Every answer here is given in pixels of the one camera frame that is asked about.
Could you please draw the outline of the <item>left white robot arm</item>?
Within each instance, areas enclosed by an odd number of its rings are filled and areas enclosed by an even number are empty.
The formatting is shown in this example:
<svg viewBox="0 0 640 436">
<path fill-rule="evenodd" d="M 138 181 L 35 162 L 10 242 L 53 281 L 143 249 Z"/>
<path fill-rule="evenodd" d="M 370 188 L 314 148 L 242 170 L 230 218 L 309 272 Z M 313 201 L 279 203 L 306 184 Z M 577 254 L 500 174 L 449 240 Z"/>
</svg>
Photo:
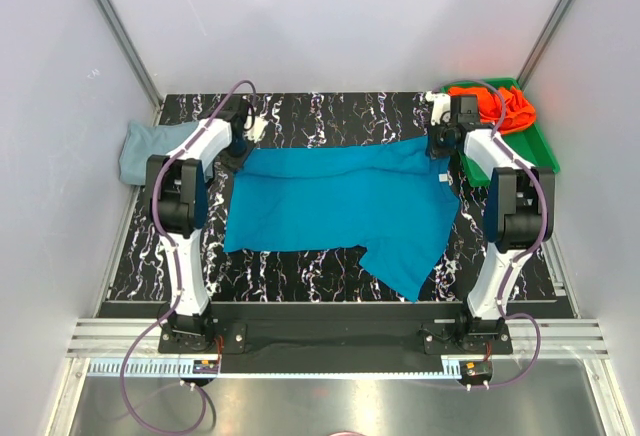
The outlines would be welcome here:
<svg viewBox="0 0 640 436">
<path fill-rule="evenodd" d="M 250 153 L 245 126 L 254 124 L 251 103 L 227 96 L 176 148 L 147 160 L 144 202 L 166 255 L 171 285 L 168 309 L 158 317 L 166 346 L 204 353 L 220 343 L 200 255 L 208 216 L 206 172 L 220 155 L 242 164 Z"/>
</svg>

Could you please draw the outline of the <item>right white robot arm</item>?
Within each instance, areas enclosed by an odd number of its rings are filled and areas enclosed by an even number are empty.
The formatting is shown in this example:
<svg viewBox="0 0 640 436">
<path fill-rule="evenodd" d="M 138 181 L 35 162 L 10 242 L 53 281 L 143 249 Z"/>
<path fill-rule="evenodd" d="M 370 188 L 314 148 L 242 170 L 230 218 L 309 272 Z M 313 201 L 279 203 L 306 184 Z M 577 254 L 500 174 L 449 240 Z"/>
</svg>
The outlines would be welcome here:
<svg viewBox="0 0 640 436">
<path fill-rule="evenodd" d="M 555 174 L 517 155 L 491 124 L 482 122 L 474 95 L 427 92 L 431 104 L 428 154 L 461 151 L 489 176 L 483 214 L 487 250 L 478 279 L 450 323 L 423 326 L 429 355 L 510 350 L 507 304 L 525 263 L 553 232 Z"/>
</svg>

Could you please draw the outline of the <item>teal blue t shirt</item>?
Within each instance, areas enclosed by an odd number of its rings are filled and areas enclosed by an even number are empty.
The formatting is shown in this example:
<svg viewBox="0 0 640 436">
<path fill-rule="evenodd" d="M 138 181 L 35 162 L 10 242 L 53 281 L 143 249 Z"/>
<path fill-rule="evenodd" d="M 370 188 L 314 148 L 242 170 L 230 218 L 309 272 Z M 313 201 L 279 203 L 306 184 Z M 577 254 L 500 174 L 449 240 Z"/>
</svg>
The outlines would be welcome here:
<svg viewBox="0 0 640 436">
<path fill-rule="evenodd" d="M 415 302 L 445 252 L 459 208 L 449 160 L 427 139 L 256 149 L 234 178 L 224 250 L 362 247 L 360 266 Z"/>
</svg>

